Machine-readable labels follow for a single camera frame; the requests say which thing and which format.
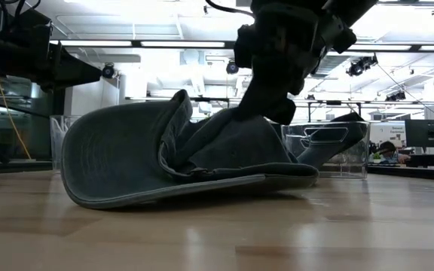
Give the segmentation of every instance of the camera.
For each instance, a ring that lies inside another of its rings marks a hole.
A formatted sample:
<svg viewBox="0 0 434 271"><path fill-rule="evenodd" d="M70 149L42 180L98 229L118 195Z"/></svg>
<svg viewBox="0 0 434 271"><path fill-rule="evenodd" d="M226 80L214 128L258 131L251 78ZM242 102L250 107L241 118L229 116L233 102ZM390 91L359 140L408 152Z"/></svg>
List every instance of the camera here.
<svg viewBox="0 0 434 271"><path fill-rule="evenodd" d="M225 69L228 75L235 75L239 72L239 67L235 64L235 60L231 59L229 60L229 63L227 64L227 68Z"/></svg>
<svg viewBox="0 0 434 271"><path fill-rule="evenodd" d="M106 63L105 67L103 67L102 70L102 76L104 78L112 79L117 76L117 72L115 71L115 64L114 63Z"/></svg>
<svg viewBox="0 0 434 271"><path fill-rule="evenodd" d="M385 102L399 102L402 100L406 100L406 94L404 91L400 91L398 93L388 95L384 101Z"/></svg>
<svg viewBox="0 0 434 271"><path fill-rule="evenodd" d="M374 56L361 57L359 60L351 63L351 67L346 71L346 73L350 77L360 76L363 72L368 71L372 66L377 64L378 61L376 54Z"/></svg>

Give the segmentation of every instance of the computer monitor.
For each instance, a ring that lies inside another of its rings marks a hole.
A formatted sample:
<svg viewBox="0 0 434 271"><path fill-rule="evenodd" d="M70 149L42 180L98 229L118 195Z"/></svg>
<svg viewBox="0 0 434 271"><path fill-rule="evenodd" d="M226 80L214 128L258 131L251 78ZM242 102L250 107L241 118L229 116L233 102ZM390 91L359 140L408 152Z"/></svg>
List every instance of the computer monitor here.
<svg viewBox="0 0 434 271"><path fill-rule="evenodd" d="M434 148L434 120L405 120L406 146Z"/></svg>

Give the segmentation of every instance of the ceiling pipe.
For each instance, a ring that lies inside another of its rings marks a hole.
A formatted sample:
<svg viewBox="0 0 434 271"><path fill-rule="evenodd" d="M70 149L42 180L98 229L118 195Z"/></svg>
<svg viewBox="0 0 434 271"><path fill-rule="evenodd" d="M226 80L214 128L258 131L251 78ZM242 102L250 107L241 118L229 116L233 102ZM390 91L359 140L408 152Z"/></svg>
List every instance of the ceiling pipe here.
<svg viewBox="0 0 434 271"><path fill-rule="evenodd" d="M396 70L393 70L392 72L396 72L396 71L399 71L400 69L403 69L403 68L405 68L405 67L409 67L409 66L412 65L413 63L416 63L416 62L418 62L418 61L420 61L420 60L422 60L423 58L428 57L428 56L429 56L429 54L425 54L424 56L419 57L418 59L414 59L414 60L412 60L412 61L409 61L409 62L407 62L406 64L402 65L401 68L396 69ZM360 87L359 89L351 91L351 93L356 93L356 92L358 92L358 91L362 91L362 90L363 90L364 88L366 88L367 86L369 86L369 85L371 85L371 84L374 84L374 83L378 82L379 80L381 80L381 79L383 79L383 78L387 78L387 75L383 75L383 76L380 77L380 78L376 78L376 79L372 80L371 82L365 84L364 86Z"/></svg>
<svg viewBox="0 0 434 271"><path fill-rule="evenodd" d="M179 14L175 12L173 16L175 18L175 26L177 28L177 32L179 33L179 37L181 40L183 40L185 38L184 38L184 32L182 31L182 24L180 23Z"/></svg>
<svg viewBox="0 0 434 271"><path fill-rule="evenodd" d="M24 2L24 3L25 3L29 8L33 8L33 6L30 5L28 2ZM58 27L57 25L55 25L53 22L51 22L51 26L54 27L56 30L60 31L61 34L63 34L65 37L68 38L68 35L67 35L63 30L61 30L60 27Z"/></svg>
<svg viewBox="0 0 434 271"><path fill-rule="evenodd" d="M397 119L397 118L399 118L399 117L404 117L404 116L406 116L406 115L415 115L415 114L420 114L420 113L423 113L424 112L424 110L419 110L419 111L416 111L416 112L413 112L413 113L404 113L404 114L399 114L399 115L397 115L397 116L394 116L394 117L387 117L387 118L385 118L384 120L395 120L395 119Z"/></svg>
<svg viewBox="0 0 434 271"><path fill-rule="evenodd" d="M398 82L398 84L394 84L394 85L392 85L391 87L386 88L385 90L379 90L379 91L376 92L376 94L379 96L380 94L382 94L382 93L384 93L384 92L386 92L386 91L390 91L390 92L396 91L396 90L394 90L395 87L399 87L399 89L401 89L402 87L404 88L405 86L402 86L402 84L406 84L406 82L408 82L408 81L410 81L411 79L414 79L414 78L416 78L416 77L429 77L429 78L434 78L434 75L429 75L429 73L432 73L432 72L434 72L434 69L430 69L429 71L422 72L422 73L420 73L420 74L418 74L418 75L414 75L414 76L412 76L412 77L410 77L410 78L407 78L407 79L405 79L405 80L403 80L403 81Z"/></svg>
<svg viewBox="0 0 434 271"><path fill-rule="evenodd" d="M75 35L77 38L83 39L80 37L80 35L135 35L135 38L133 38L133 40L138 39L136 38L136 36L160 36L160 37L181 37L181 31L182 31L182 27L177 26L177 31L179 31L179 34L139 34L135 32L135 25L132 22L132 26L133 26L133 31L132 33L127 33L127 34L112 34L112 33L80 33L80 32L75 32L72 29L69 28L68 25L66 25L62 20L61 17L74 17L74 16L79 16L79 17L95 17L95 16L99 16L99 15L85 15L85 14L77 14L77 15L68 15L68 14L60 14L60 15L56 15L55 19L58 23L60 23L62 26L64 26L66 29L68 29L68 31L70 31L70 34L65 34L65 36L69 37L69 35ZM119 15L106 15L109 17L120 17Z"/></svg>
<svg viewBox="0 0 434 271"><path fill-rule="evenodd" d="M64 15L56 15L55 16L55 19L57 19L57 22L58 23L61 23L61 25L62 26L64 26L66 29L68 29L68 31L70 31L72 34L74 34L74 35L76 35L78 38L80 38L79 36L78 36L78 34L76 34L72 29L70 29L64 22L62 22L61 20L60 20L60 17L61 16L64 16ZM84 51L84 53L85 53L85 56L88 56L88 54L87 54L87 51L83 48L83 47L81 47L81 49ZM96 54L96 56L98 57L98 60L100 61L100 63L104 63L104 62L102 62L101 61L101 58L99 57L99 53L96 51L96 49L95 48L91 48L92 50L93 50L93 52L95 52L95 54Z"/></svg>

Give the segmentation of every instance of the wooden table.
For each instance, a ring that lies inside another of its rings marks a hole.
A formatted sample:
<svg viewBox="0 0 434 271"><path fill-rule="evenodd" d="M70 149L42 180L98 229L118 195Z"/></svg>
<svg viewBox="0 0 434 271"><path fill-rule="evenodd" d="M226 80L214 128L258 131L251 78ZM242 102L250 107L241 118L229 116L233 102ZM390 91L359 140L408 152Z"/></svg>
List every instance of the wooden table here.
<svg viewBox="0 0 434 271"><path fill-rule="evenodd" d="M0 175L0 270L434 270L434 181L322 179L283 195L103 212L49 172Z"/></svg>

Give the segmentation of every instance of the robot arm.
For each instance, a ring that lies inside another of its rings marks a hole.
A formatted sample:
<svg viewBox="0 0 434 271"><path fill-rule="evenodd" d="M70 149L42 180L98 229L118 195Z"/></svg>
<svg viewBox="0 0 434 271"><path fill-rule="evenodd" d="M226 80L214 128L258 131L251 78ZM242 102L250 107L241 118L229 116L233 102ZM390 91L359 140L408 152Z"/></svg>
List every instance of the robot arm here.
<svg viewBox="0 0 434 271"><path fill-rule="evenodd" d="M21 12L19 0L12 21L0 0L0 75L28 78L43 91L98 81L101 71L71 56L61 44L50 44L51 21L34 8Z"/></svg>
<svg viewBox="0 0 434 271"><path fill-rule="evenodd" d="M229 12L211 0L212 7ZM334 49L343 53L356 43L350 29L377 0L253 0L255 23L242 26L234 47L238 67L252 68L253 78L237 109L238 120L256 115L290 124L304 79Z"/></svg>

